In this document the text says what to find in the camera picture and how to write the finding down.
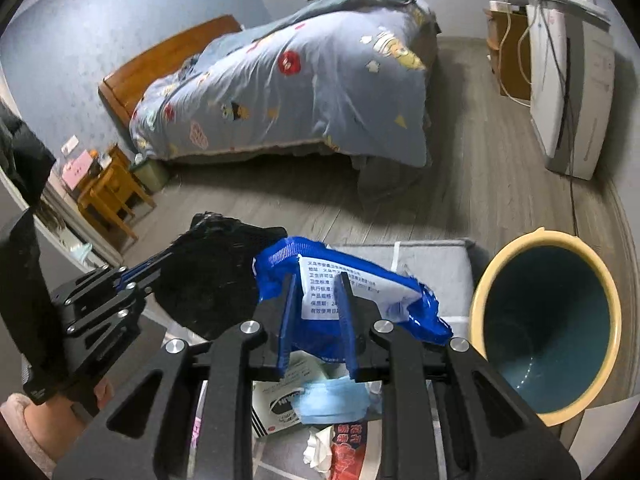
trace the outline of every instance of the metal bolt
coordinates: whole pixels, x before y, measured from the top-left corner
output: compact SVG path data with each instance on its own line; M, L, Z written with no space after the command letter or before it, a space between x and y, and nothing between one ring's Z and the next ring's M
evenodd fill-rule
M394 324L388 319L379 319L373 324L373 330L381 334L387 334L394 329Z
M469 341L463 337L452 337L449 346L455 352L466 352L469 350Z
M171 339L171 341L164 345L164 349L169 352L169 354L179 354L184 350L184 341L182 339Z
M260 330L260 323L250 319L249 321L245 321L240 325L240 330L245 334L254 334Z

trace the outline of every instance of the plastic bucket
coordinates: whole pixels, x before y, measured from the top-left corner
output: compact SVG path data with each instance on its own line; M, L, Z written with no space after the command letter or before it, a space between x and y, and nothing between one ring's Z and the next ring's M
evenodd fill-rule
M474 295L471 344L548 426L598 395L620 346L616 285L580 238L543 228L492 260Z
M130 170L150 193L162 191L169 182L169 172L159 160L147 158L139 164L132 164Z

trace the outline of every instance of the wooden stool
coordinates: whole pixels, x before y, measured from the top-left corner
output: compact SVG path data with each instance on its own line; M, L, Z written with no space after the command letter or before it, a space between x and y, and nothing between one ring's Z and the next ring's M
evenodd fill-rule
M120 164L127 171L129 170L131 161L117 144L110 144L109 149L107 150L107 154L111 157L112 162Z
M118 216L120 209L135 216L135 213L127 206L127 200L134 194L151 207L156 207L156 203L133 179L129 171L120 164L110 164L82 192L78 199L78 209L87 218L90 216L87 208L89 205L93 206L107 222L122 229L130 238L138 240L133 229Z

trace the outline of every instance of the wooden floor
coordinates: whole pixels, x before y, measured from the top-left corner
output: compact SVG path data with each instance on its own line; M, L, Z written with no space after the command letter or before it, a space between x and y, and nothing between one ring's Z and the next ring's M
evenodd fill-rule
M263 156L181 168L141 219L132 266L167 247L205 210L330 244L469 237L491 253L541 226L571 233L569 180L547 171L529 110L501 97L475 40L440 41L427 108L434 164L404 195L364 212L346 156ZM609 266L623 304L623 342L597 403L626 397L635 348L635 258L614 196L598 180L574 183L580 237Z

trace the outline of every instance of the black plastic bag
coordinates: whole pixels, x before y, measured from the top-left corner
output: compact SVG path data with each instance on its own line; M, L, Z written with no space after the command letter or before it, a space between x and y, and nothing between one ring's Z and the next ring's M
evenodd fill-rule
M286 236L282 227L260 228L217 213L197 214L160 265L156 301L180 325L215 339L254 314L254 256Z

